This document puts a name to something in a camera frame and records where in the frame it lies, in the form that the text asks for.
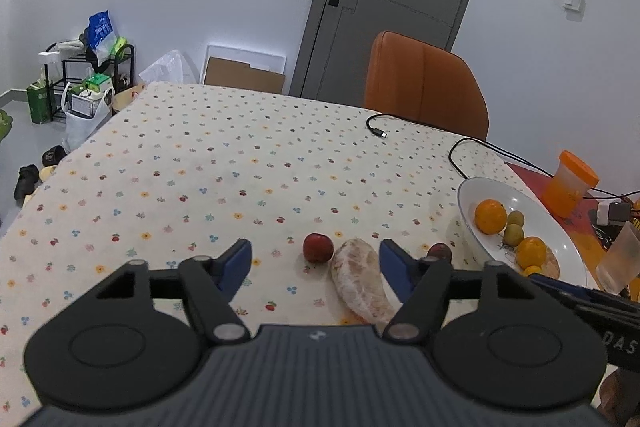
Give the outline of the person's right hand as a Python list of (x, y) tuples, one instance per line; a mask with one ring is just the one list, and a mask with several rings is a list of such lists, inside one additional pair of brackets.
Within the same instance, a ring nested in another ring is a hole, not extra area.
[(599, 390), (598, 411), (614, 426), (639, 425), (639, 374), (615, 369)]

